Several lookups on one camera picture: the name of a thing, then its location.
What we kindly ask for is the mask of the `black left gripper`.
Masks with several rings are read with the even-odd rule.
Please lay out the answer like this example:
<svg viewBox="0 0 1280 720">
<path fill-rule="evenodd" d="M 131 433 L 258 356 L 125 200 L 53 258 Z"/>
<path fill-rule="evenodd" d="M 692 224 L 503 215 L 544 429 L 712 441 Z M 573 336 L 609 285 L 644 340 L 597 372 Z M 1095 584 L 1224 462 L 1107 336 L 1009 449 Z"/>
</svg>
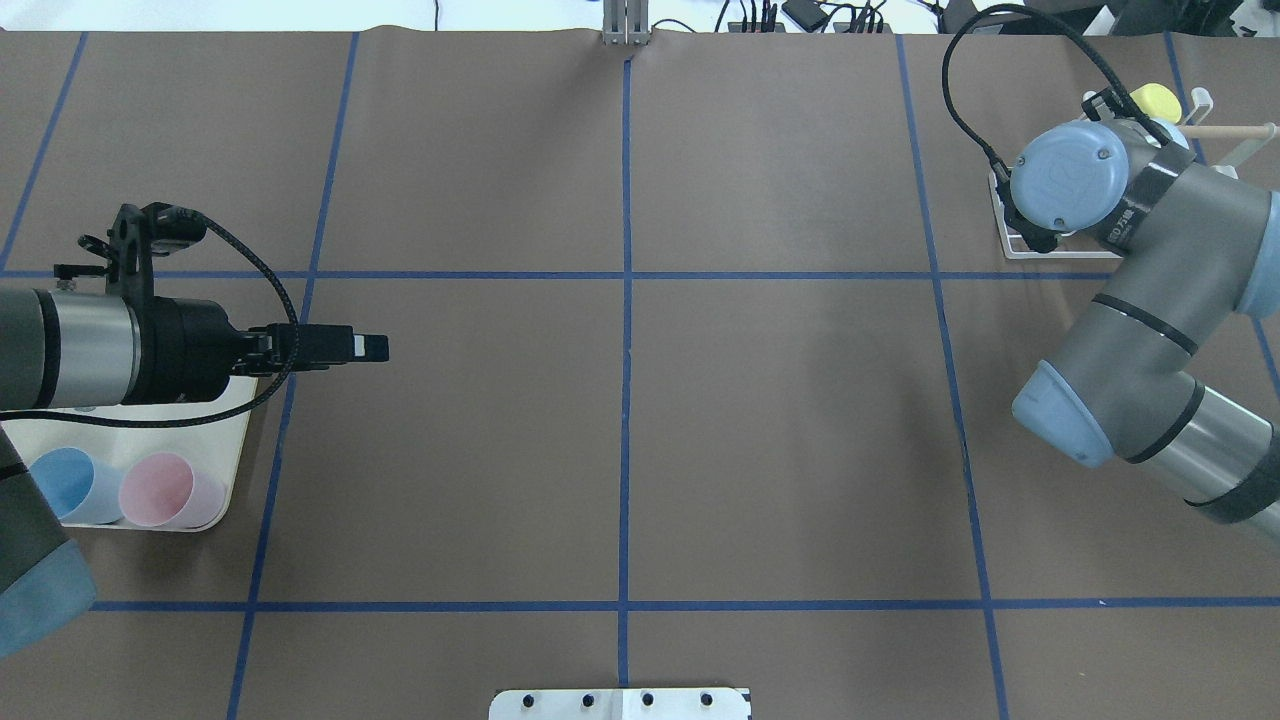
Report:
<svg viewBox="0 0 1280 720">
<path fill-rule="evenodd" d="M 154 297 L 134 307 L 140 328 L 137 405 L 205 404 L 219 398 L 234 375 L 319 372 L 351 363 L 389 363 L 384 334 L 351 325 L 274 323 L 236 329 L 212 302 Z"/>
</svg>

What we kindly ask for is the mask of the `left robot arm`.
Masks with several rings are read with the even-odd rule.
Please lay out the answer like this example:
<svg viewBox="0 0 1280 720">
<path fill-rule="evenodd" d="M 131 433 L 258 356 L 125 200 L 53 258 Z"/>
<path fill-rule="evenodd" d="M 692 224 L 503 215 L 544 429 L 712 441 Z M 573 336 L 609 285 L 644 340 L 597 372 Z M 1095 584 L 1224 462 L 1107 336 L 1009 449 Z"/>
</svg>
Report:
<svg viewBox="0 0 1280 720">
<path fill-rule="evenodd" d="M 225 310 L 191 299 L 3 291 L 3 416 L 82 421 L 84 407 L 201 404 L 234 375 L 385 363 L 383 334 L 348 325 L 234 328 Z M 3 655 L 86 612 L 97 588 L 79 546 L 3 441 Z"/>
</svg>

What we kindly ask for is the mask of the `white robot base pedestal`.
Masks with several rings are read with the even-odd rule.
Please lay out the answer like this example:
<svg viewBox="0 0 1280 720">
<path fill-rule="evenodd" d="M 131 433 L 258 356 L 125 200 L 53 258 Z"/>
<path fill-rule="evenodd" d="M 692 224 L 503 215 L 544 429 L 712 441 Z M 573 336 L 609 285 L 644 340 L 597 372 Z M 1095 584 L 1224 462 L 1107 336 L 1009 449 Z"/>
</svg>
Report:
<svg viewBox="0 0 1280 720">
<path fill-rule="evenodd" d="M 732 687 L 502 691 L 489 719 L 751 719 L 750 691 Z"/>
</svg>

